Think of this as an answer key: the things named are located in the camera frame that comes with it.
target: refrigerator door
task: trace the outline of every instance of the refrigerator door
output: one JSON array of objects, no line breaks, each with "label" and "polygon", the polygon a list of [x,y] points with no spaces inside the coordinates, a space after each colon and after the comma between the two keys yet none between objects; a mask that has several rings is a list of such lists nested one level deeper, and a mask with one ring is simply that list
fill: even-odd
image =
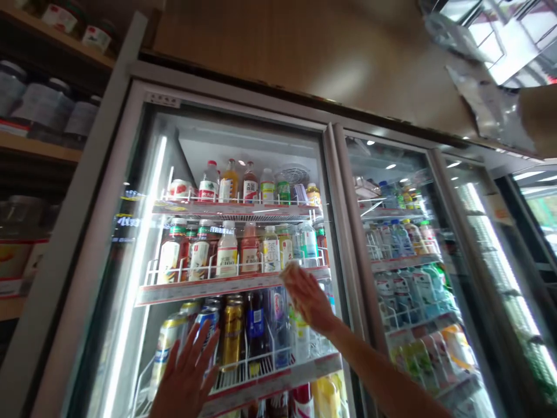
[{"label": "refrigerator door", "polygon": [[335,133],[378,348],[455,416],[504,416],[426,151]]},{"label": "refrigerator door", "polygon": [[[58,330],[33,416],[52,410],[58,368],[75,356],[58,415],[146,417],[169,348],[201,319],[223,336],[201,416],[261,410],[325,376],[334,396],[312,383],[315,408],[362,416],[350,371],[279,277],[286,262],[307,267],[336,314],[360,320],[345,296],[358,293],[357,269],[332,144],[327,125],[134,82],[73,278],[78,289],[101,276],[99,297],[87,327]],[[82,355],[64,350],[75,334]]]}]

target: ceiling light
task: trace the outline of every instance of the ceiling light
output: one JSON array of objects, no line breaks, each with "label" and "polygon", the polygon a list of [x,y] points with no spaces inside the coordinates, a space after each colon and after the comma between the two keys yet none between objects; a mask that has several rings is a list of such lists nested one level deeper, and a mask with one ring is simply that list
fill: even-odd
[{"label": "ceiling light", "polygon": [[517,174],[513,176],[515,180],[522,180],[523,178],[532,177],[533,175],[542,174],[545,171],[529,171],[522,174]]},{"label": "ceiling light", "polygon": [[546,177],[542,180],[538,180],[538,181],[552,181],[552,180],[557,180],[557,176],[551,176],[551,177]]}]

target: glass door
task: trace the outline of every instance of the glass door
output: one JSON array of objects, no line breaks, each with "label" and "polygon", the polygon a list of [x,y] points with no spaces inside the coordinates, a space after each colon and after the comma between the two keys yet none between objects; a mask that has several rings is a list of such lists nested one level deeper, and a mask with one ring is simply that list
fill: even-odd
[{"label": "glass door", "polygon": [[324,128],[180,94],[143,106],[70,416],[147,417],[170,348],[209,321],[221,369],[201,416],[283,413],[290,397],[348,417],[341,357],[279,277],[301,264],[346,317]]},{"label": "glass door", "polygon": [[465,272],[453,261],[457,243],[426,154],[362,134],[345,141],[348,198],[372,271],[363,277],[375,288],[367,303],[379,305],[388,356],[455,416],[495,416],[497,394],[487,390],[489,368],[462,298]]}]

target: refrigerator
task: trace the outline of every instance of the refrigerator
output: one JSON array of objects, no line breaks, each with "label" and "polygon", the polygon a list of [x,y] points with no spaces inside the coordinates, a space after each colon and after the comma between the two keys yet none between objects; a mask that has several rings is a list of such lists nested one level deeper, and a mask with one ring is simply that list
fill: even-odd
[{"label": "refrigerator", "polygon": [[[341,355],[290,308],[286,260],[454,416],[554,412],[553,335],[526,285],[533,261],[479,154],[137,61],[144,26],[136,19],[126,38],[53,234],[57,251],[0,370],[6,417],[148,416],[168,347],[191,325],[178,312],[215,315],[205,306],[219,303],[221,369],[200,416],[240,416],[254,403],[262,415],[267,399],[307,383],[316,416],[380,416]],[[215,164],[218,180],[204,176]],[[257,189],[246,197],[252,166]],[[269,242],[285,240],[292,251],[269,258]],[[209,245],[196,258],[199,243]],[[234,298],[251,319],[230,329]]]}]

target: white bottle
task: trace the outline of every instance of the white bottle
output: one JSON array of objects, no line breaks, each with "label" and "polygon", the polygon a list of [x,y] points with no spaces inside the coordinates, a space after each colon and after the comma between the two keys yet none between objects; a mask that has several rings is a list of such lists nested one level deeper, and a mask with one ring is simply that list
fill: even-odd
[{"label": "white bottle", "polygon": [[222,237],[216,251],[216,277],[231,277],[237,275],[238,240],[234,235],[234,221],[222,223]]},{"label": "white bottle", "polygon": [[199,201],[218,201],[219,198],[219,173],[216,170],[216,162],[209,160],[207,169],[199,182]]},{"label": "white bottle", "polygon": [[274,203],[274,189],[273,171],[270,168],[265,168],[261,175],[261,184],[259,186],[262,203]]}]

